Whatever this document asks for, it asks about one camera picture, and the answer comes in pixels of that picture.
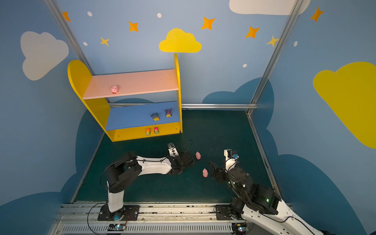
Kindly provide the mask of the blue yellow toy figure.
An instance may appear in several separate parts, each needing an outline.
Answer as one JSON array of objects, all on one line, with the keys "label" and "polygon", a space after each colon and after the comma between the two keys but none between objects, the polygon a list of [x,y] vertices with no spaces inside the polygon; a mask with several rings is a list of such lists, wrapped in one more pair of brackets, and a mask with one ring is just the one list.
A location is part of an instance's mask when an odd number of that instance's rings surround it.
[{"label": "blue yellow toy figure", "polygon": [[154,121],[159,121],[160,119],[159,119],[159,114],[158,113],[153,113],[152,115],[151,115],[151,117],[152,117],[152,119],[154,120]]}]

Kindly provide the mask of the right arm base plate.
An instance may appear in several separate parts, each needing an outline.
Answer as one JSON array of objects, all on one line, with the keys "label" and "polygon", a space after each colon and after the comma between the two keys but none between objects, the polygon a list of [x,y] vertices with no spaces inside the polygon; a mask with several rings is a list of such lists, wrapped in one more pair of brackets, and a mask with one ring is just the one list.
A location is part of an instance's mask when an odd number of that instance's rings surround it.
[{"label": "right arm base plate", "polygon": [[214,213],[217,220],[243,220],[242,209],[234,205],[215,205]]}]

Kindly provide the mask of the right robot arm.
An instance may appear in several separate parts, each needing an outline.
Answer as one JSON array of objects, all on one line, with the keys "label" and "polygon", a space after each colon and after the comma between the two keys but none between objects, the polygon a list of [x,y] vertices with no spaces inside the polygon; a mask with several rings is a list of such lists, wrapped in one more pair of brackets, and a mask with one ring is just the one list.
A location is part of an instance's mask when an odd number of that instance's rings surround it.
[{"label": "right robot arm", "polygon": [[224,168],[210,162],[211,177],[235,193],[229,205],[214,208],[217,220],[245,220],[273,235],[329,235],[300,218],[272,189],[256,184],[236,162]]}]

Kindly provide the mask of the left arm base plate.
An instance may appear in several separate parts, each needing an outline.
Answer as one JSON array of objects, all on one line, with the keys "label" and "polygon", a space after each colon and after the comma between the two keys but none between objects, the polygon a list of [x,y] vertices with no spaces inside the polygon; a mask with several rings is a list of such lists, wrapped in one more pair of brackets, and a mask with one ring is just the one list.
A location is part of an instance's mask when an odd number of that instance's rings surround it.
[{"label": "left arm base plate", "polygon": [[124,205],[119,210],[110,212],[109,206],[106,204],[100,209],[98,221],[136,221],[139,210],[139,205]]}]

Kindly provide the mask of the purple yellow star toy figure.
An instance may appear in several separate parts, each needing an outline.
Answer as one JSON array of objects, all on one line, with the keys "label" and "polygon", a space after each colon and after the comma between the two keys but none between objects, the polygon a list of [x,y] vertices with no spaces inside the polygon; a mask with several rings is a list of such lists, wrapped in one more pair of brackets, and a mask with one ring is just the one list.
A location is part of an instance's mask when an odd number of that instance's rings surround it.
[{"label": "purple yellow star toy figure", "polygon": [[165,109],[165,116],[166,116],[167,118],[172,117],[172,108],[170,108],[170,109]]}]

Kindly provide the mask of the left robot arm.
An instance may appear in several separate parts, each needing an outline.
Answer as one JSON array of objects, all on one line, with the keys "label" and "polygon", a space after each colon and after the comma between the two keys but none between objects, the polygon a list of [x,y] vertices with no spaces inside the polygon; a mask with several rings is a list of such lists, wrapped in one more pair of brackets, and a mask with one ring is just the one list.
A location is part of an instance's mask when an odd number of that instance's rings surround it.
[{"label": "left robot arm", "polygon": [[171,156],[162,158],[145,158],[134,152],[126,153],[104,171],[109,212],[119,212],[123,209],[124,192],[139,176],[177,175],[193,164],[194,160],[189,153],[179,155],[177,151],[173,151]]}]

